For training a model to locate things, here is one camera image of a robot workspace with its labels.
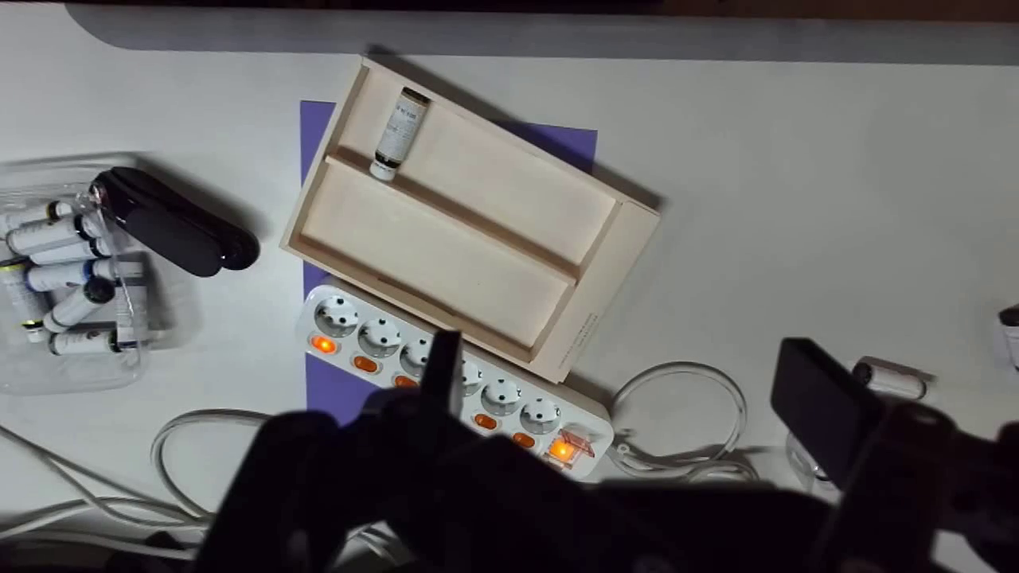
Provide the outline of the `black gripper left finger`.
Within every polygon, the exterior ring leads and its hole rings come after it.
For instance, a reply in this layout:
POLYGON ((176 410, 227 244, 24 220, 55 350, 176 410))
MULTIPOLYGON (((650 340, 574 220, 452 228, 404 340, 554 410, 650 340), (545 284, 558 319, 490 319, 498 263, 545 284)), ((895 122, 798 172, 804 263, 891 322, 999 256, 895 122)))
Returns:
POLYGON ((422 398, 444 413, 457 413, 462 410, 457 376, 462 376, 462 334, 436 330, 431 342, 431 360, 421 377, 422 398))

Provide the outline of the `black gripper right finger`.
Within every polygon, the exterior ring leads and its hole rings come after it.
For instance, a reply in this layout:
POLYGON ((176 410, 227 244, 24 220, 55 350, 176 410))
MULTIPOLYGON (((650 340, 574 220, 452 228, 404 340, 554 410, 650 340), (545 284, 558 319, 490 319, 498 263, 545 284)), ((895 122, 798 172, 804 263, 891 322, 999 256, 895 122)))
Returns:
POLYGON ((811 337, 784 337, 770 408, 835 486, 848 486, 883 401, 811 337))

